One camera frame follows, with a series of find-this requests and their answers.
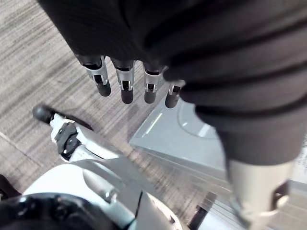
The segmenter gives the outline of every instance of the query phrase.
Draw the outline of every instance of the floor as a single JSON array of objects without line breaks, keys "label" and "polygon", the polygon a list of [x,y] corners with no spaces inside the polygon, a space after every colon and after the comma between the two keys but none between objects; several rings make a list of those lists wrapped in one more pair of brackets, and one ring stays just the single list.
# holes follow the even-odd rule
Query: floor
[{"label": "floor", "polygon": [[[50,141],[50,127],[32,118],[32,108],[45,102],[90,123],[119,148],[163,194],[170,208],[188,223],[205,189],[188,175],[128,144],[155,105],[166,95],[162,85],[156,102],[143,99],[142,68],[136,63],[134,102],[121,102],[115,70],[106,59],[112,93],[101,97],[65,41],[33,0],[1,0],[0,7],[0,173],[24,191],[36,178],[62,161]],[[275,222],[278,229],[307,229],[306,197],[294,196]]]}]

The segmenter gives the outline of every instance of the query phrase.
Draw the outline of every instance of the robotic hand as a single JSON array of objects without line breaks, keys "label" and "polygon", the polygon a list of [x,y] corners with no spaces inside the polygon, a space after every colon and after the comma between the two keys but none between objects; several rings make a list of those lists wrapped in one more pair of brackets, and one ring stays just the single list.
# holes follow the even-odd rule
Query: robotic hand
[{"label": "robotic hand", "polygon": [[[253,230],[269,222],[287,200],[306,132],[307,2],[38,2],[101,95],[110,94],[105,56],[125,103],[133,100],[134,60],[144,63],[146,102],[161,74],[172,82],[167,107],[180,93],[216,128],[237,215]],[[184,87],[174,83],[182,80]]]}]

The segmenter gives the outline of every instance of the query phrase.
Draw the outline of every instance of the black fabric sleeve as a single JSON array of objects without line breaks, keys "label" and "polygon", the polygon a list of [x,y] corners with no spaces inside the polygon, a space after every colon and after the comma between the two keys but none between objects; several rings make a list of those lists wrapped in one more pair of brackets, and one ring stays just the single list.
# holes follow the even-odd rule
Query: black fabric sleeve
[{"label": "black fabric sleeve", "polygon": [[307,123],[307,2],[40,0],[72,50],[168,66],[226,156],[293,160]]}]

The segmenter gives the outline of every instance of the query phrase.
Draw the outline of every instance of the metal bracket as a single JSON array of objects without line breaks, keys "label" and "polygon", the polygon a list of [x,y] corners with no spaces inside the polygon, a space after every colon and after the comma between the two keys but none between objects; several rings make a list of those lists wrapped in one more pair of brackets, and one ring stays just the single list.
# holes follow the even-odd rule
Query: metal bracket
[{"label": "metal bracket", "polygon": [[162,77],[162,73],[159,73],[158,75],[152,75],[149,74],[145,71],[144,69],[144,87],[145,91],[149,92],[156,92],[157,91],[157,86]]},{"label": "metal bracket", "polygon": [[116,75],[119,82],[119,86],[121,90],[124,90],[123,82],[128,82],[128,90],[131,91],[134,84],[134,64],[132,69],[128,71],[121,71],[119,69],[116,69]]},{"label": "metal bracket", "polygon": [[77,139],[77,129],[74,123],[65,123],[55,136],[58,153],[65,160],[69,160],[76,148],[81,145]]},{"label": "metal bracket", "polygon": [[106,69],[106,63],[105,60],[101,59],[101,67],[99,69],[89,69],[84,66],[84,68],[87,70],[88,74],[90,75],[90,78],[96,83],[103,83],[104,85],[107,84],[108,78],[107,78],[107,69]]}]

